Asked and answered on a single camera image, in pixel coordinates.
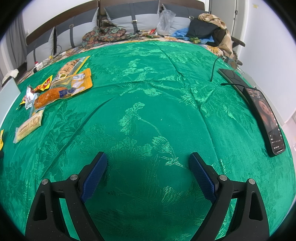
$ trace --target gray pillow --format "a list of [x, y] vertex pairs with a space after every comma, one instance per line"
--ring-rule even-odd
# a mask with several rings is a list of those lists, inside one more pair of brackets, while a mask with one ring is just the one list
[[57, 53], [82, 45], [82, 37], [97, 26], [98, 8], [78, 14], [56, 26]]
[[189, 28], [190, 21], [193, 18], [198, 18], [200, 14], [207, 13], [206, 11], [200, 9], [178, 6], [174, 4], [163, 4], [163, 8], [171, 10], [176, 14], [171, 25], [172, 32], [182, 28]]
[[54, 53], [54, 28], [46, 31], [27, 46], [27, 71]]
[[155, 29], [159, 22], [159, 0], [119, 4], [105, 7], [107, 19], [126, 33]]

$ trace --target blue gripper pad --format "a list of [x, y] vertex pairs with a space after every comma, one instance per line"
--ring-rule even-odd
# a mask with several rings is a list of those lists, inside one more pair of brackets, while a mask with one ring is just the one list
[[196, 156], [193, 154], [191, 154], [189, 157], [189, 167], [195, 176], [205, 198], [210, 200], [211, 203], [214, 203], [217, 198], [215, 194], [215, 185]]
[[85, 203], [87, 199], [90, 199], [94, 194], [106, 167], [107, 157], [106, 154], [103, 153], [83, 183], [82, 194], [80, 196], [83, 203]]

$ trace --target pillow strap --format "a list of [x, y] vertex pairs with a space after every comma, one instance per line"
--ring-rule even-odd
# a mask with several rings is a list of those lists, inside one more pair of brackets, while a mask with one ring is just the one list
[[188, 17], [189, 17], [190, 22], [191, 22], [194, 19], [194, 17], [190, 15], [190, 12], [189, 12], [189, 9], [188, 8], [187, 8], [187, 11], [188, 11]]
[[73, 40], [73, 27], [74, 27], [74, 24], [71, 24], [69, 26], [69, 28], [70, 28], [70, 44], [71, 44], [72, 48], [75, 48], [76, 46], [75, 46], [74, 40]]
[[133, 3], [130, 3], [130, 10], [131, 10], [131, 23], [133, 25], [133, 31], [134, 33], [137, 33], [138, 27], [137, 27], [137, 20], [136, 20], [135, 8]]
[[36, 45], [37, 43], [35, 43], [35, 46], [34, 46], [34, 50], [33, 50], [33, 58], [34, 58], [34, 63], [36, 63]]

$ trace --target plastic bag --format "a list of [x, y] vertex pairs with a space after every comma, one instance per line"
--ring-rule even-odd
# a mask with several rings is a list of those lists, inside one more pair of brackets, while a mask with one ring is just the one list
[[36, 95], [37, 95], [37, 93], [29, 85], [27, 87], [26, 98], [25, 98], [26, 99], [26, 101], [25, 101], [25, 108], [26, 108], [26, 110], [29, 109], [29, 108], [31, 108]]
[[[49, 88], [51, 82], [52, 82], [52, 76], [48, 77], [41, 85], [38, 85], [33, 91], [35, 91], [35, 92], [44, 91]], [[27, 94], [23, 97], [23, 99], [19, 105], [25, 104], [26, 99], [27, 99]]]
[[53, 79], [52, 82], [55, 82], [56, 80], [66, 78], [67, 76], [77, 74], [77, 72], [81, 69], [81, 67], [84, 65], [85, 61], [90, 56], [74, 59], [72, 61], [69, 61], [66, 63], [57, 73], [57, 76]]
[[170, 29], [173, 19], [176, 16], [171, 10], [163, 10], [160, 14], [159, 23], [156, 26], [157, 33], [161, 35], [171, 35], [173, 30]]
[[25, 138], [28, 134], [36, 130], [41, 126], [41, 120], [43, 116], [43, 110], [39, 111], [36, 115], [26, 120], [19, 128], [15, 129], [15, 138], [13, 143], [18, 143], [20, 140]]
[[80, 74], [71, 75], [64, 79], [56, 80], [52, 83], [49, 90], [34, 99], [34, 105], [31, 108], [30, 116], [35, 115], [46, 105], [58, 100], [66, 99], [76, 95], [92, 86], [90, 68], [82, 71]]

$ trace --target green tablecloth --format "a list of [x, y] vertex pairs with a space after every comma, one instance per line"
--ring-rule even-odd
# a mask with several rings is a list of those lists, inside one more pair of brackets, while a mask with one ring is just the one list
[[[42, 126], [13, 144], [15, 128], [29, 117], [29, 110], [16, 110], [27, 85], [35, 87], [87, 55], [82, 70], [91, 68], [93, 87], [48, 105]], [[120, 44], [72, 56], [20, 84], [22, 93], [2, 126], [0, 166], [0, 201], [17, 227], [24, 232], [42, 179], [64, 180], [104, 151], [107, 171], [86, 207], [106, 241], [190, 240], [211, 206], [188, 169], [196, 151], [231, 180], [257, 181], [273, 232], [295, 195], [290, 149], [285, 139], [283, 154], [267, 155], [242, 98], [231, 86], [220, 86], [225, 80], [216, 71], [209, 82], [215, 59], [193, 44]], [[218, 61], [218, 67], [225, 65]], [[64, 201], [62, 206], [77, 238]]]

